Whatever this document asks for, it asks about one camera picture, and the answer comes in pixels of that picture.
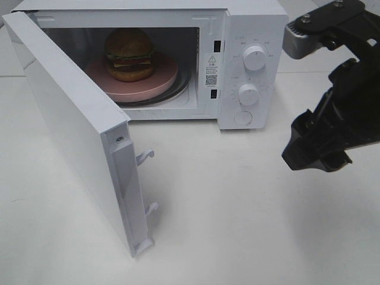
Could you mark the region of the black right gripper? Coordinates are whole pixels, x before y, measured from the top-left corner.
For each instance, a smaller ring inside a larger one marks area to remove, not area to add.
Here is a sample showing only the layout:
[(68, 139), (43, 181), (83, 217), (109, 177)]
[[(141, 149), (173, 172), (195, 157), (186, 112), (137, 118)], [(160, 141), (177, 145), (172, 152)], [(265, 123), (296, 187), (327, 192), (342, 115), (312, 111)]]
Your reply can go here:
[(329, 50), (345, 45), (356, 57), (329, 75), (332, 87), (314, 113), (291, 124), (281, 156), (294, 171), (336, 172), (352, 163), (345, 149), (379, 142), (379, 16), (362, 10), (325, 24), (319, 42)]

